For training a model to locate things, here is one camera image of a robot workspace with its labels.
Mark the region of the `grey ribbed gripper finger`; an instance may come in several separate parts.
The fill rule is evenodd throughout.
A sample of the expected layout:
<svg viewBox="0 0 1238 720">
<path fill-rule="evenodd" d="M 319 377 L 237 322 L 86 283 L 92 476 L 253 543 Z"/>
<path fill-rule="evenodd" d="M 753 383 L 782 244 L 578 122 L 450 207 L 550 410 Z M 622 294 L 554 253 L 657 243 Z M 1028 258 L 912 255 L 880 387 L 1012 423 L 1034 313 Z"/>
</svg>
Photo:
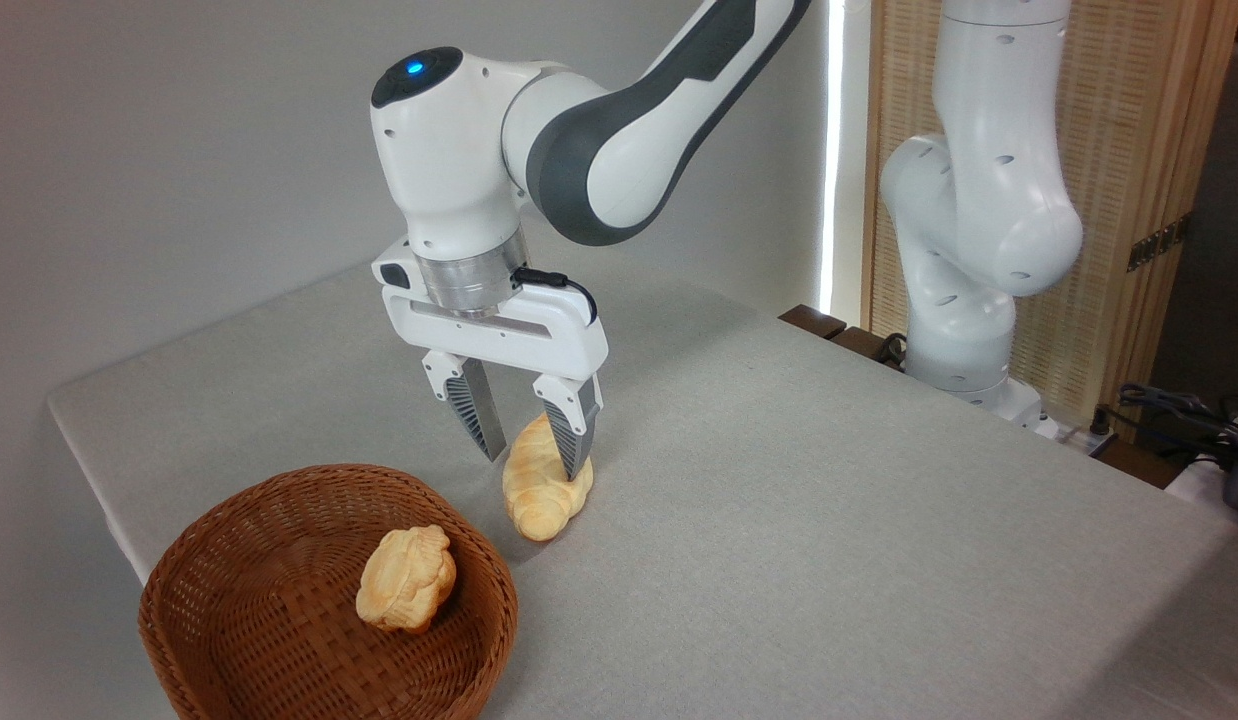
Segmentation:
<svg viewBox="0 0 1238 720">
<path fill-rule="evenodd" d="M 508 442 L 482 360 L 430 350 L 423 370 L 435 396 L 449 405 L 482 454 L 496 461 Z"/>
<path fill-rule="evenodd" d="M 591 375 L 583 381 L 573 381 L 542 374 L 534 388 L 543 402 L 567 479 L 574 480 L 591 456 L 595 416 L 604 406 L 597 377 Z"/>
</svg>

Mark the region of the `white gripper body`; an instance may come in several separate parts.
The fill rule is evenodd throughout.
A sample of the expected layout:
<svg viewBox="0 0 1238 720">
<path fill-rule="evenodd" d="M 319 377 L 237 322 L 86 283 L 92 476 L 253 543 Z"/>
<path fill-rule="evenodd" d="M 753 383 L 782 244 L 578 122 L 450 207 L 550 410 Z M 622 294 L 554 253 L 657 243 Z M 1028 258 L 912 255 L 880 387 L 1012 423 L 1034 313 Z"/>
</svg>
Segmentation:
<svg viewBox="0 0 1238 720">
<path fill-rule="evenodd" d="M 409 345 L 583 381 L 605 362 L 609 343 L 600 319 L 574 289 L 524 285 L 491 315 L 468 318 L 432 304 L 418 259 L 394 242 L 371 264 L 383 304 Z"/>
</svg>

